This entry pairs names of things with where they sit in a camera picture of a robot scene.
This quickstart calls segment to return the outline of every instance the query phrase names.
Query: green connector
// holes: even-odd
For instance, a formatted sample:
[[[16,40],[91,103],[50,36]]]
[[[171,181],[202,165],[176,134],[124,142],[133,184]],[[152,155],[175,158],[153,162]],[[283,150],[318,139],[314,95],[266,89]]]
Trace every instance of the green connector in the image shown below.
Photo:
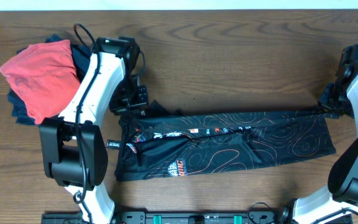
[[[235,215],[234,216],[234,224],[242,224],[242,216]]]
[[[161,215],[154,215],[154,216],[153,216],[153,224],[162,224],[162,217],[161,217]]]

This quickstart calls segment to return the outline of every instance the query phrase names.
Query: clothing pile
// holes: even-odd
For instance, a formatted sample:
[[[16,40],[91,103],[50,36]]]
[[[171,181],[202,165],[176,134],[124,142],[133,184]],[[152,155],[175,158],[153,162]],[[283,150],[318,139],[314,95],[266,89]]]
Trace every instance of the clothing pile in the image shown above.
[[[20,124],[40,124],[58,115],[74,97],[84,78],[91,52],[54,34],[45,43],[18,50],[0,68],[11,89],[12,116]]]

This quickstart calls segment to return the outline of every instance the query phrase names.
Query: printed logo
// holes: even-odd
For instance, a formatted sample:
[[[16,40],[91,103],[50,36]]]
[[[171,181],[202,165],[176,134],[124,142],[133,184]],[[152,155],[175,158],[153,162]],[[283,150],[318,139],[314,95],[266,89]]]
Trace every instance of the printed logo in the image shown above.
[[[154,133],[154,138],[162,138],[162,134],[161,133]]]
[[[119,143],[109,142],[109,144],[107,145],[107,147],[119,147]]]
[[[168,173],[172,177],[186,176],[186,164],[184,159],[177,159],[168,166]]]
[[[178,136],[181,136],[181,133],[176,133],[176,132],[173,132],[173,133],[167,133],[165,134],[166,137],[178,137]]]
[[[139,133],[135,136],[134,142],[146,141],[146,135],[144,133]]]
[[[243,131],[243,130],[246,130],[246,129],[251,129],[251,127],[250,126],[248,126],[248,127],[239,127],[239,130],[241,130],[241,131]]]
[[[127,143],[126,146],[128,146],[132,150],[132,152],[137,153],[137,150],[136,150],[136,148],[135,148],[135,146],[133,144]]]

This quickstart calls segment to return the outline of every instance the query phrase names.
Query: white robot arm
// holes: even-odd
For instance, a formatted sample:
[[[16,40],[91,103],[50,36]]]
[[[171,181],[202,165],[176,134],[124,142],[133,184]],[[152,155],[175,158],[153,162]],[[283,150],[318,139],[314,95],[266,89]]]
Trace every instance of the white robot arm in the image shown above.
[[[63,141],[76,138],[74,123],[77,106],[92,83],[99,63],[99,73],[86,94],[78,121],[86,173],[89,175],[87,194],[79,206],[84,221],[111,223],[114,202],[103,182],[108,157],[100,127],[108,106],[114,114],[137,113],[141,106],[148,104],[148,98],[145,86],[138,86],[137,79],[131,76],[140,53],[135,40],[128,37],[98,38],[96,43],[97,46],[93,47],[99,47],[100,60],[97,54],[91,55],[89,69],[76,95],[57,119],[46,118],[43,121],[40,136],[47,177],[54,178],[58,185],[64,186],[74,196],[77,192],[82,194],[84,184],[79,149],[65,146]]]
[[[330,89],[332,96],[328,97],[332,101],[323,100],[320,103],[332,110],[353,114],[358,137],[358,45],[343,51],[337,76],[337,82]],[[349,212],[344,211],[329,217],[343,208],[358,212],[358,138],[335,163],[328,185],[309,197],[295,201],[292,220],[298,223],[314,223],[318,220],[318,223],[326,223],[347,215]]]
[[[108,163],[100,133],[104,113],[108,105],[114,114],[140,112],[140,107],[148,104],[148,98],[145,86],[137,86],[137,81],[131,76],[140,52],[134,39],[98,38],[94,47],[99,47],[100,61],[96,54],[91,56],[88,72],[73,100],[58,119],[46,118],[43,121],[40,137],[46,176],[55,179],[74,196],[83,192],[84,170],[80,152],[76,147],[65,146],[63,141],[75,138],[77,106],[100,63],[99,74],[83,101],[78,122],[89,175],[85,187],[87,194],[79,206],[84,221],[105,224],[114,222],[115,206],[103,182]],[[358,45],[344,50],[337,76],[337,82],[328,87],[329,94],[320,103],[337,113],[354,116],[358,136]],[[290,210],[287,216],[280,220],[282,223],[326,223],[347,214],[347,211],[337,212],[343,208],[358,212],[358,138],[335,163],[328,185],[309,197],[296,200],[287,209]],[[161,215],[154,215],[153,220],[153,223],[161,224]],[[242,216],[234,216],[234,223],[242,223],[241,220]]]

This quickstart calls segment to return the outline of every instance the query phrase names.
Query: black cloth with pattern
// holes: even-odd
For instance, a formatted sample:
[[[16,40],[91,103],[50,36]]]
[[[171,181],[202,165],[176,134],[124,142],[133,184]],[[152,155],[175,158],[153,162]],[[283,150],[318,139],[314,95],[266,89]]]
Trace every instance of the black cloth with pattern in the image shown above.
[[[319,108],[166,116],[153,105],[146,116],[121,116],[118,181],[258,169],[336,152],[325,118],[337,116]]]

